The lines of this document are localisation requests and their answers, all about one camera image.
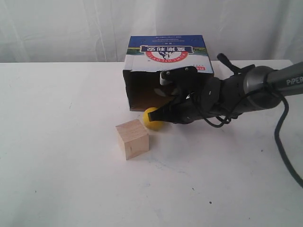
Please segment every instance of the yellow ball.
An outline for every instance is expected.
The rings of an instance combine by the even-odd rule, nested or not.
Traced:
[[[153,112],[155,110],[157,110],[156,107],[151,107],[151,108],[148,108],[147,110],[144,111],[144,113],[143,113],[143,123],[144,123],[145,127],[148,128],[148,129],[159,130],[160,128],[162,128],[164,122],[160,122],[160,121],[150,122],[150,119],[148,118],[148,113]]]

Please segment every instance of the white table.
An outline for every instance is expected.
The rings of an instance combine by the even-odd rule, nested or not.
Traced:
[[[115,126],[142,113],[129,111],[123,65],[0,64],[1,227],[302,226],[303,189],[273,139],[282,104],[221,129],[168,125],[125,161]],[[281,138],[303,175],[303,100],[288,101]]]

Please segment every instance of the cardboard box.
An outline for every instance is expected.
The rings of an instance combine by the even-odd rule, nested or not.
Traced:
[[[130,110],[160,107],[173,99],[176,88],[160,85],[160,72],[186,66],[195,66],[201,77],[214,75],[201,35],[131,36],[123,70]]]

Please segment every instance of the wooden cube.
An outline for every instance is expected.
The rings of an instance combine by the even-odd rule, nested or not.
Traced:
[[[136,119],[116,126],[119,146],[125,151],[126,160],[149,150],[148,132]]]

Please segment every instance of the white backdrop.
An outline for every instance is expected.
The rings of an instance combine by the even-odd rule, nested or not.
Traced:
[[[0,0],[0,62],[123,61],[131,35],[202,34],[211,59],[303,61],[303,0]]]

